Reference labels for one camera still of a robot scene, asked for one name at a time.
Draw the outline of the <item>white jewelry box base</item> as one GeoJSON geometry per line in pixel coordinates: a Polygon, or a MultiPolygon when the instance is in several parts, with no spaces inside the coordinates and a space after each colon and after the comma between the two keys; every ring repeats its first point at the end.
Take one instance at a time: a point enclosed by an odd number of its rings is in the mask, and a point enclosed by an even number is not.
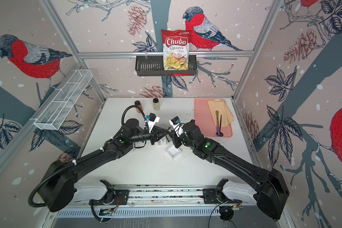
{"type": "Polygon", "coordinates": [[[166,147],[165,151],[172,159],[176,158],[182,152],[181,149],[176,148],[172,143],[166,147]]]}

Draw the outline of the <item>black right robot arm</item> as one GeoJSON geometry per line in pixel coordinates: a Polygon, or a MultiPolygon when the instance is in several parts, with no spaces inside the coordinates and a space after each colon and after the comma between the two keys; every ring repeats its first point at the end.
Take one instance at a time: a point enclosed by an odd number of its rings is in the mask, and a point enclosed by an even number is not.
{"type": "Polygon", "coordinates": [[[170,137],[176,148],[181,145],[189,147],[197,157],[221,166],[241,178],[255,191],[253,199],[257,207],[270,218],[280,219],[289,197],[289,190],[280,171],[268,171],[239,158],[220,143],[204,137],[194,120],[182,124],[175,117],[169,123],[174,128],[170,137]]]}

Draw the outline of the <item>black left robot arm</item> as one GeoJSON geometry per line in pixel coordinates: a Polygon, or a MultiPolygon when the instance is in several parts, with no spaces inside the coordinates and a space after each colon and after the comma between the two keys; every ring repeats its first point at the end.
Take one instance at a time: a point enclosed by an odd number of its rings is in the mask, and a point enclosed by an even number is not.
{"type": "Polygon", "coordinates": [[[129,153],[134,144],[150,141],[151,144],[172,135],[171,128],[154,126],[151,130],[142,129],[137,119],[131,118],[122,124],[114,138],[107,140],[104,146],[71,162],[53,162],[42,181],[28,197],[28,205],[33,208],[48,207],[51,212],[65,208],[74,198],[75,184],[88,173],[102,165],[120,159],[129,153]]]}

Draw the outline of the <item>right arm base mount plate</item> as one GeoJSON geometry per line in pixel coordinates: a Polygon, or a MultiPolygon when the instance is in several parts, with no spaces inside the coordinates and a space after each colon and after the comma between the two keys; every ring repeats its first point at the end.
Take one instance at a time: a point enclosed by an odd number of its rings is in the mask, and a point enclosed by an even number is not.
{"type": "Polygon", "coordinates": [[[203,195],[201,196],[201,198],[203,198],[205,204],[242,203],[241,200],[227,198],[221,190],[203,189],[202,192],[203,195]]]}

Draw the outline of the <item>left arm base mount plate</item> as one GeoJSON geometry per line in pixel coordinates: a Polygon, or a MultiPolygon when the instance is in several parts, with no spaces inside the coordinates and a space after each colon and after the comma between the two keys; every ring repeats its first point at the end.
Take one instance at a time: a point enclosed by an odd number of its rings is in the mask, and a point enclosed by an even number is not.
{"type": "Polygon", "coordinates": [[[94,206],[119,206],[126,205],[129,197],[129,190],[108,190],[101,199],[92,199],[94,206]]]}

